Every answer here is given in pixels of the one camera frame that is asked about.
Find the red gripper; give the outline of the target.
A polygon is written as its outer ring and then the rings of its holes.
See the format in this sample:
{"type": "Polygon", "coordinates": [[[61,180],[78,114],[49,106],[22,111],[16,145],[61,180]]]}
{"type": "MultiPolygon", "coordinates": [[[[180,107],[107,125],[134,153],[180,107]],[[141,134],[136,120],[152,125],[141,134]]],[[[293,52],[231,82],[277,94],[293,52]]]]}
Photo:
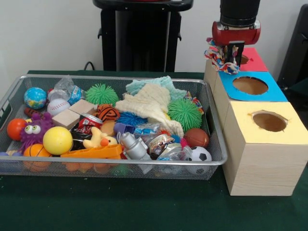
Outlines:
{"type": "Polygon", "coordinates": [[[234,63],[233,44],[238,43],[237,64],[241,66],[244,45],[256,44],[261,32],[259,20],[249,27],[224,26],[220,21],[215,21],[212,25],[212,39],[217,46],[227,45],[227,62],[234,63]]]}

